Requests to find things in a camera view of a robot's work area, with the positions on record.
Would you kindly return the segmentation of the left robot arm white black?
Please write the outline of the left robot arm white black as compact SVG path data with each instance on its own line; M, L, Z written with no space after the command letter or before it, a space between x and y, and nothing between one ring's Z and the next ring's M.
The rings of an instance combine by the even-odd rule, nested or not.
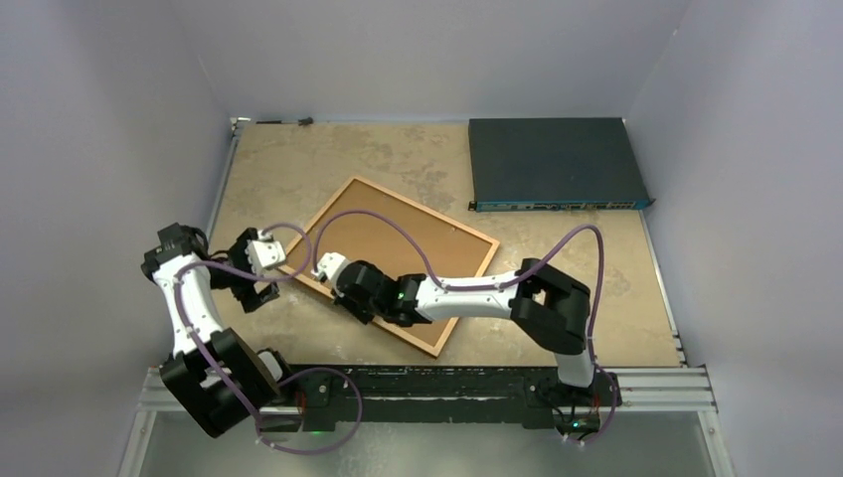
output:
M159 244L144 254L141 271L164 295L174 345L160 378L199 426L218 437L252 410L293 400L296 379L272 349L253 350L224 325L213 293L229 290L251 313L278 295L272 282L255 288L257 276L286 262L272 233L248 228L220 253L205 233L174 223L157 233Z

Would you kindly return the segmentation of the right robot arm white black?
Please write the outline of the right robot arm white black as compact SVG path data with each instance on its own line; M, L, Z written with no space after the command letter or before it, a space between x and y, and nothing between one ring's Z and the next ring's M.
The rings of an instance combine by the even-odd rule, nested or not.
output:
M364 324L375 318L403 328L461 317L509 320L553 353L565 401L581 404L596 392L588 334L590 289L538 258L526 258L519 269L497 275L392 278L370 262L330 252L313 273L330 286L335 304Z

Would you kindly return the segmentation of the wooden picture frame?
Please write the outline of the wooden picture frame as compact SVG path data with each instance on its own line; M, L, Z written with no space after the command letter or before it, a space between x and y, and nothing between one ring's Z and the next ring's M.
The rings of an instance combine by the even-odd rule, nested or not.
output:
M274 201L274 216L302 226L318 253L367 260L391 277L421 273L430 263L441 277L489 272L502 236L471 215L439 212L361 178L318 193ZM401 328L377 318L361 324L332 304L325 285L304 274L270 305L265 339L296 363L421 364L448 362L462 320Z

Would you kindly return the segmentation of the brown cardboard backing board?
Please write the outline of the brown cardboard backing board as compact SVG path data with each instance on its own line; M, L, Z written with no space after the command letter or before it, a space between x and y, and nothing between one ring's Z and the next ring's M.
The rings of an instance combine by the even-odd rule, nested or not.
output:
M392 278L423 273L428 264L440 278L481 276L500 246L499 239L362 177L346 181L304 230L317 255L366 260ZM329 287L308 270L296 279L318 305L305 312L305 324L315 327L317 345L337 359L435 360L457 324L451 318L402 328L376 318L363 325L333 305Z

